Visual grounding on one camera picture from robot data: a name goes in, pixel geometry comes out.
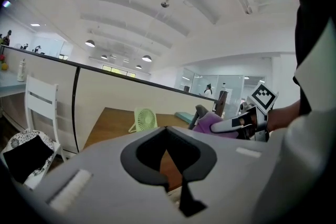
bottle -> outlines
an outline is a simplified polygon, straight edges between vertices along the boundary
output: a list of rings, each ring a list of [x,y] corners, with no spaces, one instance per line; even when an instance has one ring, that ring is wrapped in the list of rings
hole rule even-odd
[[[23,59],[19,65],[19,71],[17,73],[17,81],[20,82],[25,81],[25,72],[26,72],[26,62],[25,59]]]

black partition edge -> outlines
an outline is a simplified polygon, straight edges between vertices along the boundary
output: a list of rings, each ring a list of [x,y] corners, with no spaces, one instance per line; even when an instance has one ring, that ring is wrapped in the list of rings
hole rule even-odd
[[[184,92],[184,91],[181,91],[181,90],[178,90],[178,89],[175,89],[175,88],[167,87],[167,86],[156,84],[156,83],[153,83],[153,82],[149,82],[149,81],[145,81],[145,80],[141,80],[141,79],[137,79],[137,78],[132,78],[132,77],[125,76],[125,75],[122,75],[122,74],[108,72],[108,71],[105,71],[105,70],[102,70],[102,69],[99,69],[99,68],[96,68],[96,67],[86,66],[86,65],[83,65],[81,63],[71,62],[71,61],[68,61],[68,60],[62,60],[62,59],[58,59],[58,58],[55,58],[55,57],[52,57],[52,56],[37,54],[37,53],[32,52],[32,51],[16,49],[16,48],[5,46],[5,45],[1,45],[1,46],[3,47],[3,49],[8,48],[8,49],[11,49],[11,50],[17,50],[17,51],[23,52],[25,54],[34,55],[36,57],[41,57],[41,58],[45,58],[45,59],[48,59],[48,60],[51,60],[51,61],[61,62],[61,63],[64,63],[66,65],[88,69],[88,70],[91,70],[91,71],[94,71],[94,72],[107,74],[107,75],[117,77],[117,78],[121,78],[121,79],[131,80],[131,81],[134,81],[134,82],[137,82],[137,83],[146,84],[146,85],[161,88],[161,89],[164,89],[164,90],[169,90],[169,91],[178,92],[178,93],[185,94],[185,95],[190,95],[190,96],[193,96],[193,97],[209,100],[209,101],[212,101],[212,102],[215,102],[215,103],[217,103],[217,101],[218,101],[218,100],[215,100],[215,99],[212,99],[212,98],[204,97],[204,96],[193,94],[193,93],[190,93],[190,92]]]
[[[74,85],[72,87],[72,98],[71,98],[71,117],[72,117],[72,129],[73,129],[73,136],[75,138],[76,149],[79,153],[78,143],[77,143],[77,136],[76,136],[76,125],[75,125],[75,103],[76,103],[76,91],[77,91],[77,83],[79,77],[80,67],[76,68],[75,78],[74,78]]]

white table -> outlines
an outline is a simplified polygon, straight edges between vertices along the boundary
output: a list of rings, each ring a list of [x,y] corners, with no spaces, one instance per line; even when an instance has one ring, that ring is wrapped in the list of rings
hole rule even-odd
[[[0,98],[25,92],[26,82],[19,82],[16,75],[9,71],[0,71]],[[2,117],[2,106],[0,102],[0,118]]]

white sleeve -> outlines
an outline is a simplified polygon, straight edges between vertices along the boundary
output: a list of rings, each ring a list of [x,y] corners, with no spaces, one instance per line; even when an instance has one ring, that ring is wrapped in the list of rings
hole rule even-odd
[[[212,97],[211,91],[210,90],[206,90],[205,93],[204,93],[204,96],[208,97],[208,98],[211,98]]]

chair backrest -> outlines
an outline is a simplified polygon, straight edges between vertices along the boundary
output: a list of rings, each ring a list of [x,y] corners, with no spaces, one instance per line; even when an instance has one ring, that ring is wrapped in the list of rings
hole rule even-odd
[[[35,111],[52,120],[55,140],[57,143],[57,88],[58,85],[47,84],[37,80],[31,76],[27,76],[26,95],[25,95],[25,110],[28,128],[34,129],[31,112]]]

